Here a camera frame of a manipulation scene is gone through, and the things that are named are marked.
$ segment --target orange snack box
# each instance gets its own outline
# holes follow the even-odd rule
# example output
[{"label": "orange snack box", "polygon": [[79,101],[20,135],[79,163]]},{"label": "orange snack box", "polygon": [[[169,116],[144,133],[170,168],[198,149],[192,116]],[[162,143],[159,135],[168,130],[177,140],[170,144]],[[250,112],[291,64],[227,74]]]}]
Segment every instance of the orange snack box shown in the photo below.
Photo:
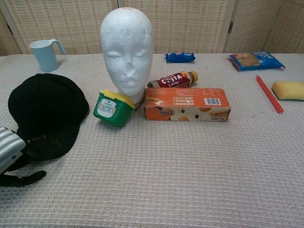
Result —
[{"label": "orange snack box", "polygon": [[230,113],[217,88],[147,88],[142,107],[147,120],[224,122]]}]

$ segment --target black baseball cap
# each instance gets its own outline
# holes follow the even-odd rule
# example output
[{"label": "black baseball cap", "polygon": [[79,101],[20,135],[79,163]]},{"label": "black baseball cap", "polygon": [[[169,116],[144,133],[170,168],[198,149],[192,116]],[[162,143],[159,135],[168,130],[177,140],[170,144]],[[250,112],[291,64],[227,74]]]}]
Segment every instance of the black baseball cap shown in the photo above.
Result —
[{"label": "black baseball cap", "polygon": [[57,143],[35,149],[32,160],[58,158],[74,145],[89,105],[81,89],[69,78],[36,74],[16,87],[9,96],[9,112],[23,140],[46,135]]}]

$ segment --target red straw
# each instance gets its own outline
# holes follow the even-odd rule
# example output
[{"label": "red straw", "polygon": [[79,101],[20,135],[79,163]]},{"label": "red straw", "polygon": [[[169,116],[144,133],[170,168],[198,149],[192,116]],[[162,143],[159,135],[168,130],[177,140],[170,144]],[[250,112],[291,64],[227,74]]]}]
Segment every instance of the red straw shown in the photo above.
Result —
[{"label": "red straw", "polygon": [[265,85],[265,83],[263,82],[263,80],[261,79],[261,77],[257,75],[256,79],[257,79],[256,81],[258,82],[258,84],[260,85],[260,87],[264,90],[264,93],[266,94],[266,96],[268,97],[268,99],[271,101],[272,105],[275,107],[276,111],[278,113],[282,113],[284,111],[283,108],[278,103],[278,101],[276,100],[275,96],[273,96],[273,94],[267,88],[267,86]]}]

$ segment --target barcode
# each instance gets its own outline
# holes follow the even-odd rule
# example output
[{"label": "barcode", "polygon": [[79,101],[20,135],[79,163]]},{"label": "barcode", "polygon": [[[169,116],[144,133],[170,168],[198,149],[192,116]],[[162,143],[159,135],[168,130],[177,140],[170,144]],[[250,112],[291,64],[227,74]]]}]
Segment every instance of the barcode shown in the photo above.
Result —
[{"label": "barcode", "polygon": [[221,105],[218,98],[204,98],[206,105]]}]

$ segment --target mannequin nose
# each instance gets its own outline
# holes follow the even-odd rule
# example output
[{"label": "mannequin nose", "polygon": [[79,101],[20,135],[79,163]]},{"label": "mannequin nose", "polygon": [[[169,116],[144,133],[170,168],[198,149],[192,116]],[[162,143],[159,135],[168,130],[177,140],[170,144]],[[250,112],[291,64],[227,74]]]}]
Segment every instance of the mannequin nose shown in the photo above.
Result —
[{"label": "mannequin nose", "polygon": [[135,67],[132,63],[127,63],[124,67],[123,73],[127,76],[132,76],[135,73]]}]

